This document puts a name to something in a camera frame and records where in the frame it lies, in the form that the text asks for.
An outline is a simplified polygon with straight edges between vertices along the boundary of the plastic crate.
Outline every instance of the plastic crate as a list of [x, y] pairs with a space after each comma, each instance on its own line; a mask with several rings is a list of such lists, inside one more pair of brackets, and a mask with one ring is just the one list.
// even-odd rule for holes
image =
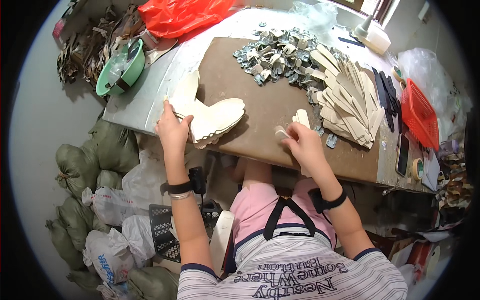
[[403, 90], [401, 103], [403, 122], [424, 147], [438, 151], [437, 115], [427, 97], [410, 78]]
[[[215, 228], [221, 212], [222, 209], [213, 200], [205, 201], [202, 217], [209, 241], [212, 238], [213, 228]], [[170, 219], [172, 216], [172, 207], [150, 204], [148, 214], [150, 216], [150, 227], [152, 229], [155, 252], [161, 258], [180, 263], [180, 244], [170, 232], [170, 228], [172, 228]]]

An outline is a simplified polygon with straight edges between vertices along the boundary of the workbench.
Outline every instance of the workbench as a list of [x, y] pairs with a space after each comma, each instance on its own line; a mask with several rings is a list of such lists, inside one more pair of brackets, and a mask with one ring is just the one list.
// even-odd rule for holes
[[[266, 22], [267, 26], [262, 29], [258, 26], [259, 22]], [[293, 27], [302, 29], [304, 22], [303, 17], [286, 11], [267, 8], [242, 9], [208, 29], [197, 29], [191, 32], [186, 40], [144, 69], [129, 91], [112, 96], [103, 119], [138, 132], [155, 135], [155, 124], [163, 111], [164, 95], [172, 96], [177, 83], [186, 74], [198, 69], [200, 84], [197, 98], [200, 101], [209, 106], [220, 100], [236, 97], [246, 104], [245, 115], [240, 123], [221, 137], [216, 145], [208, 145], [207, 149], [299, 169], [289, 150], [275, 141], [273, 128], [276, 125], [286, 127], [297, 109], [307, 111], [312, 129], [321, 124], [313, 114], [305, 91], [289, 85], [283, 77], [276, 83], [267, 82], [264, 86], [258, 86], [253, 77], [240, 68], [232, 53], [246, 45], [247, 39], [258, 40], [257, 36], [252, 35], [254, 30]], [[371, 70], [374, 67], [378, 71], [384, 71], [387, 76], [392, 75], [392, 65], [385, 57], [368, 48], [341, 42], [337, 39], [338, 36], [351, 39], [348, 31], [340, 27], [335, 27], [329, 36], [320, 36], [319, 39], [323, 44], [349, 55], [352, 61], [358, 61], [363, 68]], [[396, 80], [393, 81], [397, 97], [400, 98], [400, 86]], [[322, 136], [323, 144], [328, 133], [329, 130], [325, 130]], [[409, 132], [407, 137], [410, 139], [410, 149], [405, 177], [396, 172], [398, 129], [391, 132], [385, 120], [380, 125], [371, 149], [338, 137], [335, 148], [325, 146], [324, 153], [333, 172], [341, 179], [417, 192], [432, 192], [411, 175], [412, 162], [415, 158], [422, 157], [422, 153]]]

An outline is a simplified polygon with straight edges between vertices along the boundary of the red basket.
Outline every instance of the red basket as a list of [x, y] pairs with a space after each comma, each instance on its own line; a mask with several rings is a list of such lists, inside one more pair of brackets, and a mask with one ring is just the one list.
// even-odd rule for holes
[[407, 78], [401, 103], [403, 122], [424, 147], [432, 147], [438, 151], [437, 115], [427, 97], [410, 78]]

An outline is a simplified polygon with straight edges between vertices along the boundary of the apron strap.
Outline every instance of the apron strap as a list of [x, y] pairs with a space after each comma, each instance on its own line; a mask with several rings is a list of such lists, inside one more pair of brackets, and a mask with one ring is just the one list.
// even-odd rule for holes
[[[273, 209], [272, 213], [268, 217], [267, 224], [265, 225], [265, 231], [264, 231], [265, 240], [270, 240], [273, 237], [273, 232], [278, 223], [278, 220], [280, 219], [280, 216], [282, 215], [282, 211], [285, 206], [288, 206], [288, 208], [290, 208], [296, 215], [300, 217], [300, 219], [302, 219], [303, 223], [305, 224], [308, 231], [310, 232], [310, 237], [313, 237], [315, 235], [315, 224], [312, 221], [312, 219], [291, 198], [284, 200], [283, 198], [279, 197], [275, 205], [275, 208]], [[289, 233], [289, 232], [281, 232], [279, 235], [306, 236], [306, 234], [304, 233]]]

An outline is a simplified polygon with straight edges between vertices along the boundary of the silver bracelet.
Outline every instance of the silver bracelet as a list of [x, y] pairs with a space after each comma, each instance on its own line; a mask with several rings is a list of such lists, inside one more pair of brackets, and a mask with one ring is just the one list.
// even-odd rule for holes
[[191, 195], [192, 191], [184, 192], [181, 194], [168, 194], [171, 200], [182, 200], [186, 199]]

